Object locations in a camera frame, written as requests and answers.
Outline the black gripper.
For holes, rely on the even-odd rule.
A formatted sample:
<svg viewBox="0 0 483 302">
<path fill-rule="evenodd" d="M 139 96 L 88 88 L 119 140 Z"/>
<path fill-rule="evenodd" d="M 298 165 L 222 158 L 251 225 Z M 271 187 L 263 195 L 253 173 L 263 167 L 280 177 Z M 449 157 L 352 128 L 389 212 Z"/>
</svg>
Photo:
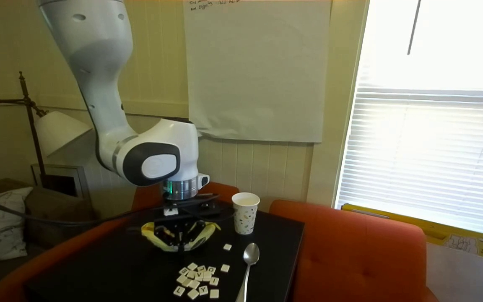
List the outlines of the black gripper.
<svg viewBox="0 0 483 302">
<path fill-rule="evenodd" d="M 197 220 L 214 222 L 221 214 L 216 197 L 207 194 L 186 202 L 172 202 L 159 210 L 150 222 L 165 225 L 172 232 L 187 230 Z"/>
</svg>

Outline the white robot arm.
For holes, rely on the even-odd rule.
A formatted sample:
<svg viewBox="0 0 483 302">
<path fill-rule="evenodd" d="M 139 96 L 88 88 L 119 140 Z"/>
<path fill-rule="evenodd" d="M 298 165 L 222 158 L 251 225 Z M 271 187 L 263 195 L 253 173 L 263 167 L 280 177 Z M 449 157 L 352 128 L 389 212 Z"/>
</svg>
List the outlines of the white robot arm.
<svg viewBox="0 0 483 302">
<path fill-rule="evenodd" d="M 159 185 L 164 205 L 140 235 L 164 252 L 189 252 L 217 230 L 199 190 L 197 131 L 189 121 L 162 120 L 135 133 L 122 110 L 119 74 L 132 53 L 124 0 L 38 0 L 41 17 L 65 58 L 97 136 L 100 165 L 135 187 Z"/>
</svg>

